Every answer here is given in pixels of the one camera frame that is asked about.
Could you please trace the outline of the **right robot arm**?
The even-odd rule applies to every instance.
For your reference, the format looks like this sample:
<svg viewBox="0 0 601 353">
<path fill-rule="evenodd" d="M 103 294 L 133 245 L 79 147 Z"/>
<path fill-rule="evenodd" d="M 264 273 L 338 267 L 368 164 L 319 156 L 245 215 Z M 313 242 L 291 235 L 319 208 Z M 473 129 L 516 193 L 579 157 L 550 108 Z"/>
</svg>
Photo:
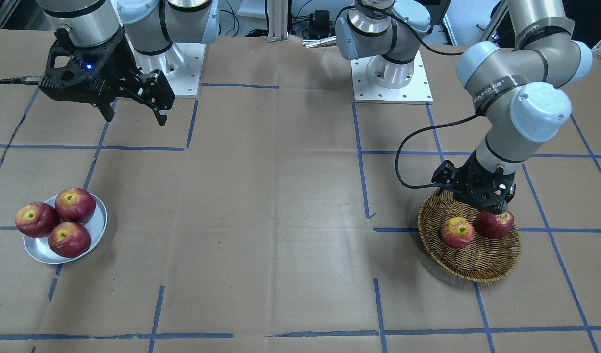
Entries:
<svg viewBox="0 0 601 353">
<path fill-rule="evenodd" d="M 206 45 L 218 36 L 216 0 L 39 0 L 55 42 L 38 86 L 49 98 L 87 103 L 104 119 L 128 98 L 150 108 L 160 126 L 193 65 L 180 43 Z"/>
</svg>

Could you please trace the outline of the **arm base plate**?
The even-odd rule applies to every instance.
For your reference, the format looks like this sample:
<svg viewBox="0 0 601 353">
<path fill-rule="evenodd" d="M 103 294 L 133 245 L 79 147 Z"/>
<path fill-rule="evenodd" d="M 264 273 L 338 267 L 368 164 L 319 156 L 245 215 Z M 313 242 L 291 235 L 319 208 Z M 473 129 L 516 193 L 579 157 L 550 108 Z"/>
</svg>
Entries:
<svg viewBox="0 0 601 353">
<path fill-rule="evenodd" d="M 419 51 L 412 62 L 396 64 L 383 56 L 351 61 L 354 102 L 433 103 L 434 98 Z"/>
<path fill-rule="evenodd" d="M 163 70 L 176 98 L 197 98 L 206 49 L 204 43 L 173 43 L 161 54 L 134 55 L 142 72 Z"/>
</svg>

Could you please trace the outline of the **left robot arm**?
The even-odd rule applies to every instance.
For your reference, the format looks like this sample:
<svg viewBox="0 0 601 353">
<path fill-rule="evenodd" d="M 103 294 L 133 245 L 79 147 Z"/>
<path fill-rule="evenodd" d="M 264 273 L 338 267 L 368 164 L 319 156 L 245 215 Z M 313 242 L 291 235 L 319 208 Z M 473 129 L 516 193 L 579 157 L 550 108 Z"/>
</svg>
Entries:
<svg viewBox="0 0 601 353">
<path fill-rule="evenodd" d="M 570 117 L 561 88 L 592 66 L 589 47 L 572 40 L 575 23 L 560 0 L 509 0 L 507 9 L 514 50 L 479 42 L 457 53 L 455 67 L 475 117 L 487 118 L 491 128 L 462 167 L 442 162 L 427 185 L 491 214 L 507 210 L 516 170 Z M 355 94 L 370 101 L 423 92 L 415 60 L 431 29 L 428 9 L 414 0 L 357 0 L 343 8 L 335 20 L 339 51 L 352 66 L 368 61 Z"/>
</svg>

